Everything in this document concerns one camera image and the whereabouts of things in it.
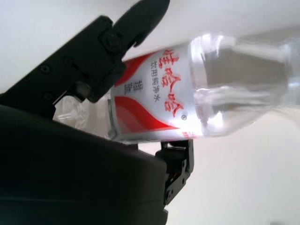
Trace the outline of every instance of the bottle label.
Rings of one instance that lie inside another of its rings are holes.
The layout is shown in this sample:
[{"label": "bottle label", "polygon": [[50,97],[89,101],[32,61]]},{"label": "bottle label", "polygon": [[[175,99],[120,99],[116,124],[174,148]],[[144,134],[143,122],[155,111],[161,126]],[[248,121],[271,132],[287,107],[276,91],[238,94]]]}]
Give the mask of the bottle label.
[{"label": "bottle label", "polygon": [[188,54],[188,45],[179,45],[126,62],[126,72],[111,89],[114,140],[202,136]]}]

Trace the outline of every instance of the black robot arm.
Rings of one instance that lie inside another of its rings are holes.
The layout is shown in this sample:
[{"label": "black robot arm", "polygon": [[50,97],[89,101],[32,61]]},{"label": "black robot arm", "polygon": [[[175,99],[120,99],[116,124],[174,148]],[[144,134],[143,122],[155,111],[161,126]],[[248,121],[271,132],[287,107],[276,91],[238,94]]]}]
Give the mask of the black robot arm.
[{"label": "black robot arm", "polygon": [[0,96],[3,224],[166,224],[165,206],[193,171],[191,140],[163,142],[154,157],[52,118],[66,95],[97,102],[168,5],[142,0],[114,25],[100,16]]}]

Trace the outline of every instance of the red swoosh graphic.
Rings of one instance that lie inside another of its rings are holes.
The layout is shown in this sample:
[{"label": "red swoosh graphic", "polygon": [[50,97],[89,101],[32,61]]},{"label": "red swoosh graphic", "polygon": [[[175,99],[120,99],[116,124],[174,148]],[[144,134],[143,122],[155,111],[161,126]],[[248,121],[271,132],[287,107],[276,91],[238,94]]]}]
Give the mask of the red swoosh graphic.
[{"label": "red swoosh graphic", "polygon": [[178,129],[154,118],[140,103],[129,97],[115,97],[116,113],[124,134]]},{"label": "red swoosh graphic", "polygon": [[148,59],[151,55],[153,55],[153,53],[147,54],[147,55],[143,55],[140,56],[138,58],[132,59],[132,60],[128,60],[125,62],[127,69],[124,73],[124,75],[115,83],[115,87],[125,83],[126,81],[128,81],[138,70],[138,68],[142,65],[143,62],[146,61],[146,59]]}]

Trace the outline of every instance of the red chinese text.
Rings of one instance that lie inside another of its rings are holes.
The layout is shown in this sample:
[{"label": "red chinese text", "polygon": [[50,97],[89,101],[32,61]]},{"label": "red chinese text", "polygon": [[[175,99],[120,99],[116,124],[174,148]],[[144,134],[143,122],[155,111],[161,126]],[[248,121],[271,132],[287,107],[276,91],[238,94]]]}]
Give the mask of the red chinese text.
[{"label": "red chinese text", "polygon": [[182,132],[182,135],[187,139],[196,138],[196,135],[193,132]]},{"label": "red chinese text", "polygon": [[168,94],[168,100],[165,101],[165,110],[173,113],[173,117],[175,117],[176,112],[179,109],[184,109],[183,106],[176,101],[175,94]]},{"label": "red chinese text", "polygon": [[163,56],[159,58],[158,67],[163,68],[163,65],[172,64],[179,60],[179,57],[173,57],[174,51],[173,50],[165,50]]},{"label": "red chinese text", "polygon": [[172,92],[177,81],[181,81],[181,78],[173,73],[172,68],[166,68],[161,83],[163,87],[170,85],[170,92]]}]

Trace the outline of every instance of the plastic water bottle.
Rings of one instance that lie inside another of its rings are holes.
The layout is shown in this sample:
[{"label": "plastic water bottle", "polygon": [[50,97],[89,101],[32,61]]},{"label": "plastic water bottle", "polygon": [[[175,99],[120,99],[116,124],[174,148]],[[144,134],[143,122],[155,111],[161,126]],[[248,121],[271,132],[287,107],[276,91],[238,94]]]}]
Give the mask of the plastic water bottle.
[{"label": "plastic water bottle", "polygon": [[126,62],[97,104],[65,97],[54,120],[122,143],[223,136],[298,105],[300,44],[205,34]]}]

